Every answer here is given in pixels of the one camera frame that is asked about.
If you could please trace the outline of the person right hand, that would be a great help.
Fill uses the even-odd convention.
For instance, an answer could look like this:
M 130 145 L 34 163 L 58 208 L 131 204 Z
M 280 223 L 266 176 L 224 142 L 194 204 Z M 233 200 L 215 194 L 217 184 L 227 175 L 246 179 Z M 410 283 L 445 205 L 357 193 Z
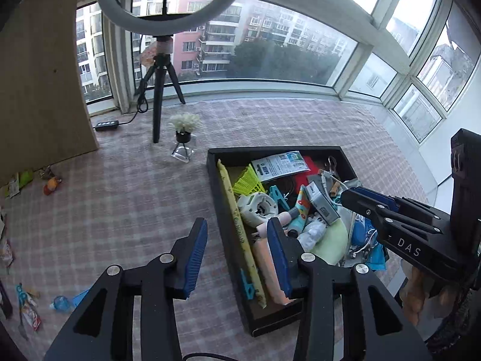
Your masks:
M 434 291 L 434 278 L 404 260 L 401 267 L 408 281 L 400 290 L 404 316 L 416 328 L 420 328 L 423 323 L 448 317 L 457 301 L 459 289 L 442 285 L 441 289 L 431 296 L 430 292 Z

